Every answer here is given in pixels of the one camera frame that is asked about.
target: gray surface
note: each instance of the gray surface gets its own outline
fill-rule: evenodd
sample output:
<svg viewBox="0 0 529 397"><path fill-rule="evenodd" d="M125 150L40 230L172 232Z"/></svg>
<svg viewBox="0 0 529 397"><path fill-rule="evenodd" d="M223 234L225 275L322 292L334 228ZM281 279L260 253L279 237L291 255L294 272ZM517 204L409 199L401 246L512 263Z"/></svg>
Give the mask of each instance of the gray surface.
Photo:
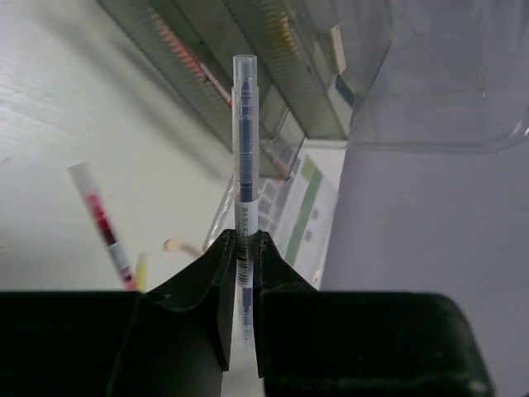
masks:
<svg viewBox="0 0 529 397"><path fill-rule="evenodd" d="M391 3L393 46L354 134L371 139L378 123L396 142L457 144L517 124L529 104L527 1ZM529 143L487 155L430 149L350 146L322 288L447 294L467 314L498 395L521 396Z"/></svg>

